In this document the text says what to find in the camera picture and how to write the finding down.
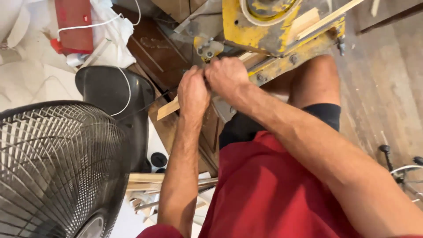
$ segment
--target fan grille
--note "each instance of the fan grille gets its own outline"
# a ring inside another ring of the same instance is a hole
[[[110,235],[130,170],[128,139],[85,103],[0,121],[0,237],[74,237],[99,214]]]

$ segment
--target black shorts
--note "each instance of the black shorts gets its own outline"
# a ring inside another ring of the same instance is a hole
[[[341,107],[332,103],[318,103],[302,109],[339,131]],[[266,130],[245,114],[237,112],[223,127],[219,135],[219,149],[234,142],[252,141],[258,131]]]

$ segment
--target man's left hand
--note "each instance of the man's left hand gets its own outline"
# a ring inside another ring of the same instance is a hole
[[[204,80],[204,70],[194,65],[186,71],[178,87],[180,116],[190,122],[203,120],[210,103],[210,91]]]

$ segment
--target yellow machine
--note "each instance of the yellow machine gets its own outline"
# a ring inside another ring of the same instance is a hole
[[[301,32],[331,13],[331,0],[222,0],[225,45],[259,53],[248,68],[258,86],[321,55],[335,44],[343,55],[345,14],[306,36]],[[195,37],[204,61],[223,51],[223,44]]]

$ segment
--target man's right hand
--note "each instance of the man's right hand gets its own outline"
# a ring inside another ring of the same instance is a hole
[[[252,85],[247,69],[237,57],[212,58],[204,74],[213,91],[227,102],[234,102],[244,86]]]

